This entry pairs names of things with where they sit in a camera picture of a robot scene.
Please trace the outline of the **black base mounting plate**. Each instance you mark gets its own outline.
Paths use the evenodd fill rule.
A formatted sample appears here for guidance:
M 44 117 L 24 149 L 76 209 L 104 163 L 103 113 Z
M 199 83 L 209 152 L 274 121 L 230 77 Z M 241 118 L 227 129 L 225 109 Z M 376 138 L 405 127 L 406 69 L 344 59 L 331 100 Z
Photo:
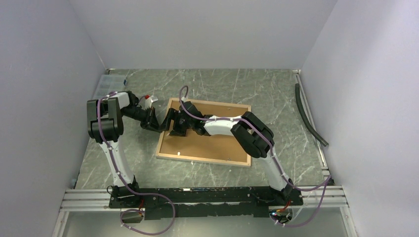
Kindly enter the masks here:
M 268 217 L 274 207 L 303 205 L 300 191 L 282 193 L 269 186 L 215 188 L 142 188 L 138 194 L 115 196 L 109 192 L 111 209 L 140 208 L 146 220 L 180 217 Z

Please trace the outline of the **aluminium rail frame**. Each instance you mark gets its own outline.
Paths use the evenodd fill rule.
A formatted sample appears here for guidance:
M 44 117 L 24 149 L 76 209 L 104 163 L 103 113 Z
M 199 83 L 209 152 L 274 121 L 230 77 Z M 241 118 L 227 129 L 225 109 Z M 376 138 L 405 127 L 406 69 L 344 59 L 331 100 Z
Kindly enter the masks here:
M 278 206 L 269 211 L 269 215 L 281 216 L 284 220 L 291 223 L 297 223 L 297 218 L 304 210 L 312 209 L 319 211 L 321 208 L 338 208 L 343 217 L 343 223 L 346 232 L 350 237 L 356 237 L 355 229 L 349 205 L 342 186 L 331 185 L 314 189 L 312 186 L 303 186 L 301 188 L 303 198 L 302 206 Z M 67 221 L 68 214 L 71 211 L 116 211 L 123 212 L 130 208 L 111 209 L 109 207 L 110 194 L 105 189 L 94 190 L 67 190 L 64 194 L 61 207 L 60 218 L 63 222 Z

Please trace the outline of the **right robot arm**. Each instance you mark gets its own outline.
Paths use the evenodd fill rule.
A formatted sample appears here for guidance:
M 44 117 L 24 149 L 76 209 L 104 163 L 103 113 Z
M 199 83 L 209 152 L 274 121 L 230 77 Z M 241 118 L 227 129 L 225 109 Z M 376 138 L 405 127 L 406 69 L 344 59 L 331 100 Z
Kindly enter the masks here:
M 291 198 L 290 179 L 278 170 L 274 134 L 249 108 L 216 102 L 170 101 L 159 127 L 156 155 L 182 161 L 251 166 L 260 162 L 278 205 Z

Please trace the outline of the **clear plastic organizer box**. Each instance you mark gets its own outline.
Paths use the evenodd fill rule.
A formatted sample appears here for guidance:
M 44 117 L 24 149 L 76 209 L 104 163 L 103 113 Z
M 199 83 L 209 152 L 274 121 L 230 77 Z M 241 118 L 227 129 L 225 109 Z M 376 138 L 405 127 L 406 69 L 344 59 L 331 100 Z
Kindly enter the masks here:
M 127 85 L 123 75 L 102 75 L 92 99 L 100 99 L 110 92 L 124 91 Z

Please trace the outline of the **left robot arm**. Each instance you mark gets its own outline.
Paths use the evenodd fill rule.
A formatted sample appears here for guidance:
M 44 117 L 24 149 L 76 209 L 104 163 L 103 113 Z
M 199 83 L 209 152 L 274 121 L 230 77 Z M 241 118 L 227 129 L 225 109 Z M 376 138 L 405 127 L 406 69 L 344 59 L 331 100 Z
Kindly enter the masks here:
M 128 207 L 138 206 L 142 194 L 119 141 L 124 133 L 123 117 L 140 122 L 142 129 L 160 133 L 163 129 L 153 107 L 157 101 L 156 96 L 138 98 L 131 91 L 112 91 L 86 104 L 88 134 L 106 155 L 113 176 L 112 194 L 122 196 Z

